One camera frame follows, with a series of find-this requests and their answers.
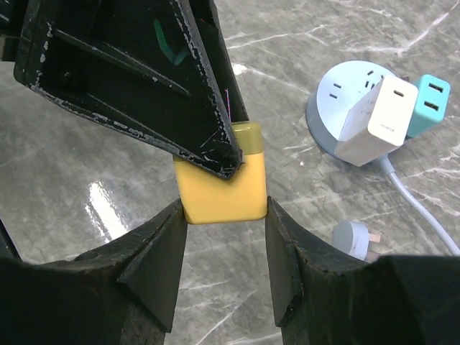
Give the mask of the round blue power strip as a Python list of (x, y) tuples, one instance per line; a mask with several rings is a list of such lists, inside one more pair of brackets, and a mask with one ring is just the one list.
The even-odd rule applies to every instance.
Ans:
[(396, 76), (376, 63), (350, 60), (322, 77), (308, 99), (305, 117), (314, 140), (332, 157), (340, 160), (334, 150), (350, 108), (386, 75)]

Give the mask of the teal usb charger plug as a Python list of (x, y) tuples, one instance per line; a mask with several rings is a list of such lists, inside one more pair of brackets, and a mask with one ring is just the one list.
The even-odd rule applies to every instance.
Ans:
[(443, 121), (451, 92), (449, 82), (429, 74), (419, 77), (413, 85), (418, 89), (418, 97), (406, 134), (409, 138), (417, 137)]

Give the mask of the yellow charger plug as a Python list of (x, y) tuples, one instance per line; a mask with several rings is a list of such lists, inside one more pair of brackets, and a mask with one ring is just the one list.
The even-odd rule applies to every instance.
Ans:
[(267, 215), (267, 182), (262, 129), (257, 122), (232, 124), (244, 163), (222, 180), (174, 157), (175, 176), (189, 224), (255, 221)]

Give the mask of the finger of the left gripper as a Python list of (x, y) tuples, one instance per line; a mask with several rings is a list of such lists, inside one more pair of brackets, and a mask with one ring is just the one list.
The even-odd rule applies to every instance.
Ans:
[(231, 122), (248, 121), (247, 110), (222, 35), (216, 5), (212, 0), (190, 0), (189, 3), (227, 114)]
[(189, 1), (30, 1), (14, 77), (221, 179), (242, 165)]

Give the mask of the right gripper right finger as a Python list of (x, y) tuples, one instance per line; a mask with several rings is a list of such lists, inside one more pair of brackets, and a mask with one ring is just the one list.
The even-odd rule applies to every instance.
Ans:
[(284, 344), (457, 344), (459, 258), (333, 248), (269, 198), (265, 241)]

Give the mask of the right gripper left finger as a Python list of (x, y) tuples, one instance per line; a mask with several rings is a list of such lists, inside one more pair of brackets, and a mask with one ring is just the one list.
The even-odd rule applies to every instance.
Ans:
[(3, 344), (163, 344), (173, 326), (188, 225), (174, 201), (71, 261), (31, 264), (1, 230)]

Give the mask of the white charger plug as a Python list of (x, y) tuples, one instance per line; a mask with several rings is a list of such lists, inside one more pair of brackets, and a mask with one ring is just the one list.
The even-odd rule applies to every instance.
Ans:
[(384, 76), (350, 108), (335, 156), (361, 167), (401, 147), (417, 97), (418, 89), (412, 83)]

